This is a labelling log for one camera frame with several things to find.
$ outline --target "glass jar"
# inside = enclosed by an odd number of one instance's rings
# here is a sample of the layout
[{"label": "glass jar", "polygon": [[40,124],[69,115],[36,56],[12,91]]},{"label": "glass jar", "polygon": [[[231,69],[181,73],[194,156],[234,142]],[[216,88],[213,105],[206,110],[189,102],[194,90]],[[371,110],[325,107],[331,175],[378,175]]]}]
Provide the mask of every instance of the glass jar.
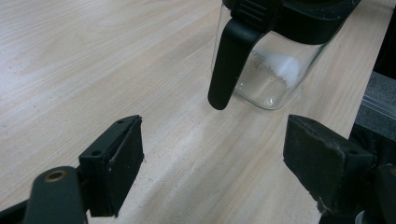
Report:
[{"label": "glass jar", "polygon": [[[231,10],[222,5],[212,72],[222,31],[231,18]],[[298,43],[271,31],[250,52],[234,91],[258,107],[278,109],[296,92],[325,46]]]}]

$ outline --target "jar handle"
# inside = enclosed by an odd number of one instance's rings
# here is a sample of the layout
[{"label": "jar handle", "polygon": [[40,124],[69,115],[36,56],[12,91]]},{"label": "jar handle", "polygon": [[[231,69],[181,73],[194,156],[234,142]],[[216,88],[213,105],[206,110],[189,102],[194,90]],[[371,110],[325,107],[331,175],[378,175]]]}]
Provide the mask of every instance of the jar handle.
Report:
[{"label": "jar handle", "polygon": [[221,34],[213,69],[209,103],[222,110],[229,103],[233,89],[256,43],[276,25],[283,0],[235,0]]}]

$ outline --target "white powder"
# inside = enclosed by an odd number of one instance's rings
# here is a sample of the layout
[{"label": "white powder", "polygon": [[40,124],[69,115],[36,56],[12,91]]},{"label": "white powder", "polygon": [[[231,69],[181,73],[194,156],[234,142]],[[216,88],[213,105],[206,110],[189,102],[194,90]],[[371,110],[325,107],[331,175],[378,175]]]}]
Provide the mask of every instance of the white powder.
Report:
[{"label": "white powder", "polygon": [[272,69],[277,77],[285,80],[288,88],[296,84],[300,72],[300,63],[296,59],[268,52],[261,52],[260,55],[265,59],[262,65]]}]

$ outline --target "black plastic part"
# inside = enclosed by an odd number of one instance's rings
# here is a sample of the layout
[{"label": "black plastic part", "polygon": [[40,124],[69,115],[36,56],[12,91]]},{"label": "black plastic part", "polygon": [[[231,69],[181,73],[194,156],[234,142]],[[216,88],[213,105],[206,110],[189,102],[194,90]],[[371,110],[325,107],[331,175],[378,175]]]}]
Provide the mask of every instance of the black plastic part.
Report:
[{"label": "black plastic part", "polygon": [[375,68],[379,74],[396,79],[396,13],[393,9],[392,18],[381,45],[378,57],[376,58]]},{"label": "black plastic part", "polygon": [[383,223],[382,212],[375,194],[376,171],[371,170],[362,174],[357,181],[359,186],[356,189],[355,197],[361,210],[364,210],[364,217],[368,220],[376,220],[376,223]]},{"label": "black plastic part", "polygon": [[375,194],[387,223],[396,223],[396,165],[377,168]]},{"label": "black plastic part", "polygon": [[116,121],[79,156],[93,217],[118,215],[144,159],[141,122],[139,116]]},{"label": "black plastic part", "polygon": [[248,55],[262,35],[258,28],[236,19],[225,26],[207,95],[214,108],[222,110],[229,103]]},{"label": "black plastic part", "polygon": [[[233,10],[237,0],[223,0]],[[249,0],[254,4],[265,2]],[[285,0],[274,31],[308,45],[329,42],[360,0]]]},{"label": "black plastic part", "polygon": [[373,168],[386,164],[396,164],[396,142],[355,124],[349,141],[375,155]]},{"label": "black plastic part", "polygon": [[273,30],[284,0],[235,0],[231,16],[259,28],[263,33]]},{"label": "black plastic part", "polygon": [[290,115],[283,156],[320,212],[356,213],[357,183],[372,167],[372,154],[312,119]]},{"label": "black plastic part", "polygon": [[0,223],[2,224],[20,224],[23,222],[26,211],[27,201],[17,203],[12,207],[0,212]]},{"label": "black plastic part", "polygon": [[354,224],[355,217],[336,217],[332,215],[322,216],[319,224]]},{"label": "black plastic part", "polygon": [[35,179],[24,224],[86,222],[75,168],[57,167]]}]

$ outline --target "wooden surface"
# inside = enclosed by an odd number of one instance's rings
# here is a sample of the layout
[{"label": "wooden surface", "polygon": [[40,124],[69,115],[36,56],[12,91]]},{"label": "wooden surface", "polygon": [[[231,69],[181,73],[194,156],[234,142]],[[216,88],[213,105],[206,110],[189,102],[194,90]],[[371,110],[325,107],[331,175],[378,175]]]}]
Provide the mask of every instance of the wooden surface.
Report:
[{"label": "wooden surface", "polygon": [[347,137],[394,0],[362,0],[301,90],[266,111],[206,100],[220,0],[2,1],[0,209],[139,114],[146,159],[114,218],[91,223],[318,223],[282,161],[288,114]]}]

